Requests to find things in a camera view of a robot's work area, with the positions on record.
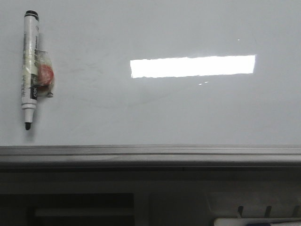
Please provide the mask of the white black whiteboard marker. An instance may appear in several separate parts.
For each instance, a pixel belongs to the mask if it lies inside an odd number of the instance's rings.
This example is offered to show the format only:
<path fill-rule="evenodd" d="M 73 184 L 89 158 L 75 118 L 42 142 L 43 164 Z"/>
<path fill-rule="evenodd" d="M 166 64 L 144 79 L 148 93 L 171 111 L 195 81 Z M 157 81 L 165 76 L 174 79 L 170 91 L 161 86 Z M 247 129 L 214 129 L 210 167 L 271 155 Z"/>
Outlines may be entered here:
<path fill-rule="evenodd" d="M 39 15 L 34 10 L 24 14 L 21 104 L 25 129 L 30 130 L 38 98 Z"/>

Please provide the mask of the white glossy whiteboard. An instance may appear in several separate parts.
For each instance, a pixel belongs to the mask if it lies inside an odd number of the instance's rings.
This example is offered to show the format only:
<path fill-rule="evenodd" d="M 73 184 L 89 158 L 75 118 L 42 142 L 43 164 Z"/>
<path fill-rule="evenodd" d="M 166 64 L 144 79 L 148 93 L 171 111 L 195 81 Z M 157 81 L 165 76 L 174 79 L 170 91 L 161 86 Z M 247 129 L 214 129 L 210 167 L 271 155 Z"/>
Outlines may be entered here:
<path fill-rule="evenodd" d="M 55 88 L 26 130 L 29 9 Z M 2 167 L 300 164 L 300 1 L 1 1 Z"/>

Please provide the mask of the red magnet taped to marker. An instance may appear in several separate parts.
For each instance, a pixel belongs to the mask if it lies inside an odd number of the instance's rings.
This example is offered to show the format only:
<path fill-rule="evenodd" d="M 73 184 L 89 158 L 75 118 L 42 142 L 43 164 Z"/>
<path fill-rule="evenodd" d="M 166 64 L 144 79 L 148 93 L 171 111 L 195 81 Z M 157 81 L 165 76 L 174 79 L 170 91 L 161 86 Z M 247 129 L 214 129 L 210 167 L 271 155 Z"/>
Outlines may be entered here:
<path fill-rule="evenodd" d="M 55 73 L 48 52 L 38 51 L 38 82 L 36 87 L 39 97 L 52 98 L 55 85 Z"/>

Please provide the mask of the white wall marker tray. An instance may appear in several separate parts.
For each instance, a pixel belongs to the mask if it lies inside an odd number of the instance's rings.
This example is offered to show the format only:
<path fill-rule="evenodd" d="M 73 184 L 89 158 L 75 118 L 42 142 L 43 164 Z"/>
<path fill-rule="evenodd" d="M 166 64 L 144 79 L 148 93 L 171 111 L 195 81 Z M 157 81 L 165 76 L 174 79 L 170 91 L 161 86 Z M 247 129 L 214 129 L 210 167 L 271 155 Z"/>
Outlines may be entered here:
<path fill-rule="evenodd" d="M 214 226 L 246 226 L 249 224 L 279 224 L 300 221 L 301 218 L 216 218 Z"/>

